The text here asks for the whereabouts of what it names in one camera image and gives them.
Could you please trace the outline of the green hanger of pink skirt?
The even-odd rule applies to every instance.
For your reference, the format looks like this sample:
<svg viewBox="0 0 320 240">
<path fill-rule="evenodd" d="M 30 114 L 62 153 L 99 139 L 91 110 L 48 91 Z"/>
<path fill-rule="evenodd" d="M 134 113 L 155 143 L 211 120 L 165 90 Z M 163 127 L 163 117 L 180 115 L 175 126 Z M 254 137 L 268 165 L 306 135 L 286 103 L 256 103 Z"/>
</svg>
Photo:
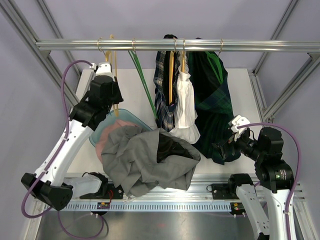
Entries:
<svg viewBox="0 0 320 240">
<path fill-rule="evenodd" d="M 139 58 L 137 56 L 137 52 L 136 52 L 136 46 L 135 46 L 135 39 L 133 38 L 132 39 L 132 42 L 131 42 L 131 45 L 132 45 L 132 50 L 129 50 L 128 51 L 128 54 L 135 66 L 135 69 L 138 73 L 138 76 L 140 78 L 140 81 L 141 81 L 141 84 L 143 86 L 143 89 L 144 89 L 144 92 L 147 96 L 147 99 L 148 99 L 148 102 L 149 102 L 149 105 L 151 107 L 151 110 L 152 110 L 152 113 L 153 113 L 153 116 L 154 118 L 156 119 L 157 118 L 157 114 L 156 114 L 156 108 L 155 108 L 155 105 L 153 103 L 153 100 L 152 100 L 152 97 L 151 97 L 151 94 L 150 94 L 150 91 L 149 91 L 149 88 L 147 86 L 147 83 L 146 83 L 146 79 L 145 79 L 145 76 L 144 76 L 144 73 L 143 73 L 143 69 L 141 67 L 141 64 L 140 64 L 140 61 L 139 61 Z"/>
</svg>

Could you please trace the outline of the grey skirt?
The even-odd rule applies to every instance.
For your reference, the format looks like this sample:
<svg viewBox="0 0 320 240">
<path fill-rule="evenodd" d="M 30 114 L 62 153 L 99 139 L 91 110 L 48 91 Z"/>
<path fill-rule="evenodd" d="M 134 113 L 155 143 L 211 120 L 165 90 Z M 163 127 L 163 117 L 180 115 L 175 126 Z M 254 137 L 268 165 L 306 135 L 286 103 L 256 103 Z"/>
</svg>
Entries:
<svg viewBox="0 0 320 240">
<path fill-rule="evenodd" d="M 186 191 L 199 151 L 162 128 L 122 126 L 108 134 L 100 153 L 104 172 L 128 197 L 141 197 L 155 187 Z"/>
</svg>

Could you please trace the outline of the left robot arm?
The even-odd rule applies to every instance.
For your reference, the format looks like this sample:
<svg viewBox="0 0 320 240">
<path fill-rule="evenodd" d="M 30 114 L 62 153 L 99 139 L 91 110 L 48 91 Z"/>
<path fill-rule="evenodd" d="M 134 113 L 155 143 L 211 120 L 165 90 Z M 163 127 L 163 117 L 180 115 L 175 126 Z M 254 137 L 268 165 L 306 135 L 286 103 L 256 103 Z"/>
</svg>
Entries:
<svg viewBox="0 0 320 240">
<path fill-rule="evenodd" d="M 97 75 L 89 90 L 73 108 L 68 127 L 55 149 L 34 173 L 25 173 L 21 183 L 35 199 L 57 211 L 71 199 L 93 194 L 102 199 L 108 194 L 105 177 L 89 173 L 65 180 L 66 173 L 84 142 L 105 120 L 112 105 L 123 101 L 116 77 L 111 73 Z"/>
</svg>

